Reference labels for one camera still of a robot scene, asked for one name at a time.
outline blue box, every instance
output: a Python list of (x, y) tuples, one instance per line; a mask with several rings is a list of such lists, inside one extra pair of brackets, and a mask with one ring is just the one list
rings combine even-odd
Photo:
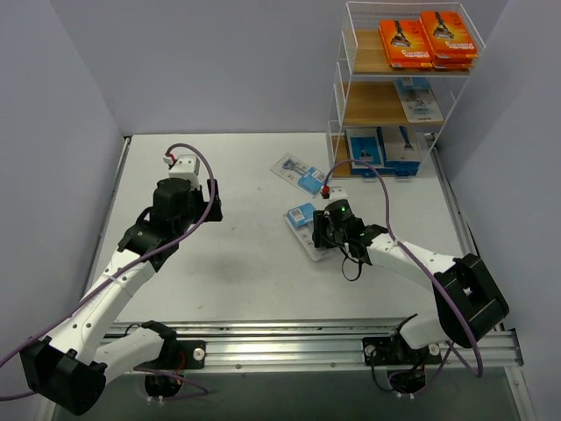
[[(352, 128), (345, 131), (351, 159), (361, 160), (372, 165), (381, 175), (392, 175), (393, 169), (385, 168), (380, 139), (376, 128)], [(351, 174), (374, 177), (366, 165), (353, 162)]]
[(415, 130), (405, 126), (378, 127), (384, 166), (392, 168), (395, 176), (416, 175), (421, 164)]
[(298, 180), (298, 186), (312, 196), (315, 196), (322, 188), (325, 175), (318, 169), (311, 167), (308, 172)]
[(405, 90), (430, 89), (429, 79), (426, 77), (400, 77), (397, 80), (397, 88), (403, 92)]
[(287, 212), (288, 222), (297, 230), (314, 221), (315, 210), (316, 208), (310, 202), (301, 204)]

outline white wall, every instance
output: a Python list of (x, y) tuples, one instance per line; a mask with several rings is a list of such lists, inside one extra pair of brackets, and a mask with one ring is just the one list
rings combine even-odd
[[(463, 4), (486, 38), (506, 2)], [(52, 3), (126, 134), (326, 129), (345, 0)]]
[[(123, 138), (51, 4), (0, 2), (0, 354), (83, 292)], [(17, 357), (0, 395), (26, 391)], [(0, 403), (31, 419), (35, 397)]]
[(443, 138), (446, 174), (510, 303), (540, 419), (559, 419), (557, 0), (510, 0)]

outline product package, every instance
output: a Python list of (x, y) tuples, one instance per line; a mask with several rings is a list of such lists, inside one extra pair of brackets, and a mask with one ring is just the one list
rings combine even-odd
[(322, 188), (325, 174), (290, 153), (284, 155), (271, 171), (298, 189), (315, 196)]
[(444, 60), (450, 65), (471, 65), (472, 59), (478, 57), (477, 47), (465, 27), (461, 16), (456, 11), (424, 11), (420, 22), (426, 44), (437, 66), (445, 67)]
[(314, 211), (316, 208), (312, 203), (305, 203), (297, 206), (284, 215), (284, 220), (290, 230), (300, 241), (304, 250), (311, 260), (319, 261), (333, 255), (335, 248), (315, 248), (312, 234), (314, 233)]
[(405, 117), (410, 123), (436, 123), (444, 120), (437, 100), (430, 88), (404, 88), (400, 82), (395, 83), (397, 96), (400, 98)]
[[(351, 159), (367, 162), (380, 175), (416, 175), (421, 163), (415, 131), (405, 126), (346, 130)], [(351, 174), (374, 177), (366, 165), (353, 162)]]
[(430, 51), (417, 20), (382, 20), (380, 36), (392, 68), (431, 68)]
[[(367, 162), (382, 174), (384, 162), (376, 127), (349, 128), (345, 131), (349, 155), (352, 160)], [(351, 163), (351, 174), (369, 176), (373, 173), (366, 165)]]
[(421, 153), (415, 130), (403, 125), (378, 127), (378, 139), (385, 168), (393, 168), (396, 176), (416, 175), (421, 165)]
[(473, 60), (460, 60), (460, 59), (439, 59), (438, 57), (432, 58), (432, 65), (434, 68), (449, 68), (449, 69), (462, 69), (472, 68)]
[(398, 90), (430, 89), (429, 79), (426, 77), (399, 77)]

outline wire shelf rack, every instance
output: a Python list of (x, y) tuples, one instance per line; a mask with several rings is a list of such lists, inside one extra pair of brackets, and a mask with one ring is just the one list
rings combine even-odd
[[(344, 133), (351, 127), (413, 127), (422, 164), (429, 157), (470, 71), (391, 68), (387, 64), (378, 32), (381, 20), (417, 19), (423, 11), (457, 11), (470, 31), (478, 52), (481, 54), (485, 49), (483, 39), (460, 3), (347, 3), (326, 130), (331, 165), (348, 158)], [(395, 81), (410, 76), (429, 78), (430, 88), (443, 115), (442, 121), (411, 123), (407, 120)], [(341, 168), (335, 176), (346, 177), (350, 174)]]

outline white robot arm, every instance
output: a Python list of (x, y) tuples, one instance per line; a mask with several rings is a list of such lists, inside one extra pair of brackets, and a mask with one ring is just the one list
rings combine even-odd
[[(336, 200), (314, 213), (313, 240), (315, 247), (340, 248), (360, 266), (384, 267), (427, 287), (427, 274), (398, 246), (387, 228), (364, 225), (362, 219), (353, 215), (346, 199)], [(406, 241), (401, 243), (434, 276), (450, 297), (456, 312), (434, 286), (430, 287), (435, 293), (437, 311), (416, 314), (399, 326), (393, 340), (396, 354), (412, 354), (445, 341), (471, 347), (458, 320), (458, 311), (476, 340), (508, 314), (504, 297), (478, 256), (467, 254), (456, 258)]]
[[(178, 239), (191, 224), (202, 218), (209, 206), (199, 185), (199, 159), (182, 155), (165, 157), (169, 178), (161, 180), (153, 193), (153, 205), (145, 209), (129, 228), (113, 253), (109, 265), (85, 296), (108, 278), (111, 284), (87, 301), (71, 318), (20, 352), (28, 386), (75, 415), (86, 412), (106, 384), (136, 366), (177, 355), (176, 334), (149, 321), (129, 336), (101, 346), (101, 341), (125, 305), (150, 280), (179, 246), (132, 266), (140, 256)], [(215, 181), (215, 197), (207, 221), (222, 220)]]

